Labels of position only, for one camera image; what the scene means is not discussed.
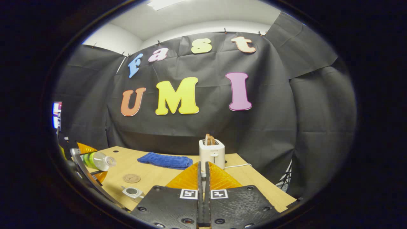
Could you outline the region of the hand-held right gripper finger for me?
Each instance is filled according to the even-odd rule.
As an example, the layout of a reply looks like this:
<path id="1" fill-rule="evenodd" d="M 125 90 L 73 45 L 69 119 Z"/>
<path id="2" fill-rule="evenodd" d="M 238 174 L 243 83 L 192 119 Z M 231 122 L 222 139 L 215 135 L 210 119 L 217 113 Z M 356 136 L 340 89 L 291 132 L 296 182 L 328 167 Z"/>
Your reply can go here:
<path id="1" fill-rule="evenodd" d="M 211 228 L 254 228 L 280 212 L 254 185 L 243 186 L 212 162 L 205 163 L 205 204 Z"/>
<path id="2" fill-rule="evenodd" d="M 198 229 L 203 202 L 201 162 L 192 168 L 197 188 L 155 185 L 131 211 L 131 215 L 157 229 Z"/>

